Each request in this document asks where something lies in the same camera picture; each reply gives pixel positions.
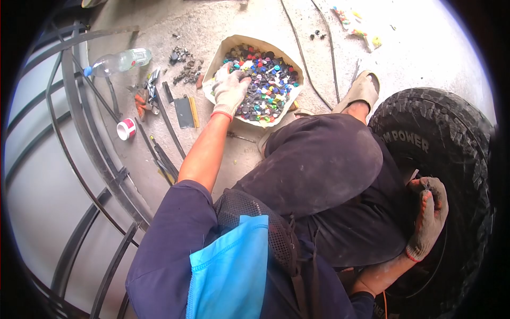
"plastic bottle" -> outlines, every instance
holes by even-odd
[[[116,54],[107,54],[97,59],[94,64],[87,66],[83,72],[86,76],[94,75],[105,78],[114,73],[124,72],[149,63],[152,58],[150,50],[134,48]]]

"dark pants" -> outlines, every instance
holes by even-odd
[[[299,118],[270,136],[265,156],[233,188],[293,214],[296,233],[319,229],[317,250],[331,266],[376,264],[405,248],[416,212],[388,149],[359,120]]]

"beige slide sandal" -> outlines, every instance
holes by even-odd
[[[342,113],[352,102],[365,101],[371,110],[375,102],[379,99],[380,84],[379,79],[374,72],[365,70],[358,75],[352,83],[347,95],[335,106],[331,113]]]
[[[297,109],[295,111],[288,112],[287,114],[285,114],[283,116],[282,120],[280,121],[280,123],[278,123],[277,125],[267,128],[266,134],[264,134],[264,136],[262,136],[259,143],[257,144],[257,148],[259,149],[259,152],[262,154],[262,157],[264,157],[262,148],[264,148],[264,146],[266,145],[266,142],[269,139],[269,136],[271,134],[273,134],[274,132],[276,132],[277,130],[279,130],[280,128],[284,127],[285,125],[297,120],[297,117],[296,117],[297,114],[315,115],[314,113],[312,113],[311,111],[309,111],[307,109]]]

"tire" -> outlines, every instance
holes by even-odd
[[[491,126],[459,96],[422,87],[386,99],[369,127],[399,167],[438,177],[449,203],[445,228],[429,256],[386,290],[388,318],[451,317],[473,284],[492,233],[487,169]],[[422,278],[415,280],[412,272]],[[378,296],[374,318],[384,318],[384,308]]]

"orange cable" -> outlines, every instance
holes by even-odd
[[[384,316],[386,319],[388,319],[388,307],[386,305],[386,293],[384,290],[382,296],[384,297]]]

